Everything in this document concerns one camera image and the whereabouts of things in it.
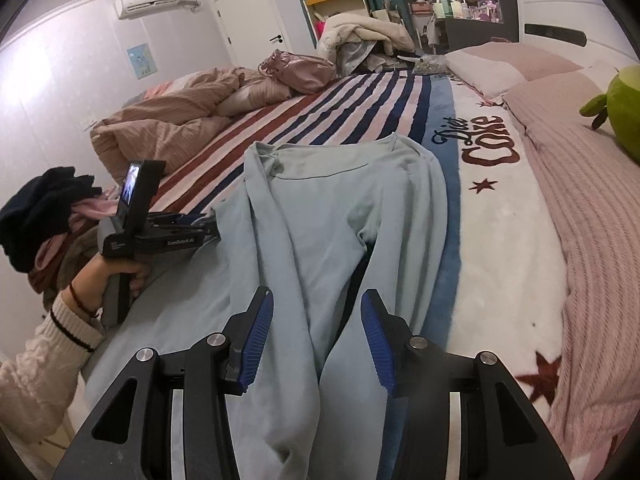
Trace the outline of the person's left hand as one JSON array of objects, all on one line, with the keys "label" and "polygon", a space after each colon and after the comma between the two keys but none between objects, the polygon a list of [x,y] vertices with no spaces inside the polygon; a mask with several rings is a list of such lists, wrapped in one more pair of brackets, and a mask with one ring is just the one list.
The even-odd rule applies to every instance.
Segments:
[{"label": "person's left hand", "polygon": [[96,254],[62,290],[64,304],[85,322],[89,322],[102,308],[108,281],[119,274],[130,276],[129,290],[134,296],[138,296],[150,274],[150,268],[142,262],[105,259]]}]

